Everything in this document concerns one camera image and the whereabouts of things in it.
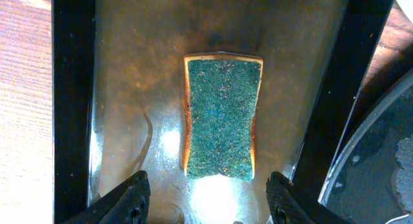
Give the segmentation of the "light blue plate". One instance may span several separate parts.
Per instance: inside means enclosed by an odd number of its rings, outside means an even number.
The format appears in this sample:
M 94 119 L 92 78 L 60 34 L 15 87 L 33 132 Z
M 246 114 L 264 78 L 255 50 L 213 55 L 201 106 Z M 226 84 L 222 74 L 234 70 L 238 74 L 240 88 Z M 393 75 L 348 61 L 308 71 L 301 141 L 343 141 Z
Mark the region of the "light blue plate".
M 413 1 L 412 0 L 396 0 L 400 9 L 407 15 L 412 15 Z

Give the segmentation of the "green and yellow sponge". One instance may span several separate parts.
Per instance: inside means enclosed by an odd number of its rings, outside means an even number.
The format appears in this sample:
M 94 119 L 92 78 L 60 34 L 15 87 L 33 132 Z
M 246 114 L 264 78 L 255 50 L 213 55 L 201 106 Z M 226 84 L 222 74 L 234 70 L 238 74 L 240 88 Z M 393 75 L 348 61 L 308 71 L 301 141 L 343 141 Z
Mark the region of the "green and yellow sponge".
M 185 55 L 185 144 L 189 179 L 222 175 L 250 182 L 256 167 L 256 110 L 262 58 L 228 52 Z

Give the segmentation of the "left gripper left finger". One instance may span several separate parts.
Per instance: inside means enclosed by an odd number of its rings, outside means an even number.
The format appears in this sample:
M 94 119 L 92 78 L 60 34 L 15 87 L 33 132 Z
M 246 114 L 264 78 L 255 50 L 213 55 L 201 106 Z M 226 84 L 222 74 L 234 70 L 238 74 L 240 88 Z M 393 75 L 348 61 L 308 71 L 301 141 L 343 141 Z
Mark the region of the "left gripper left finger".
M 139 170 L 64 224 L 146 224 L 150 195 L 148 174 Z

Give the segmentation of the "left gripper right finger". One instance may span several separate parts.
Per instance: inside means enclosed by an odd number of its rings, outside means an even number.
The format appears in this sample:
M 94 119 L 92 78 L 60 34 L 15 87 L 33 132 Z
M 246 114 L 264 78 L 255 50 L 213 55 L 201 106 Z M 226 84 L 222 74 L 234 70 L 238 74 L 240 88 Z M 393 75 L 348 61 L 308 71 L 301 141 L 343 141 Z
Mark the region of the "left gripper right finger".
M 297 189 L 278 171 L 266 182 L 267 203 L 272 221 L 277 224 L 350 224 L 316 200 Z

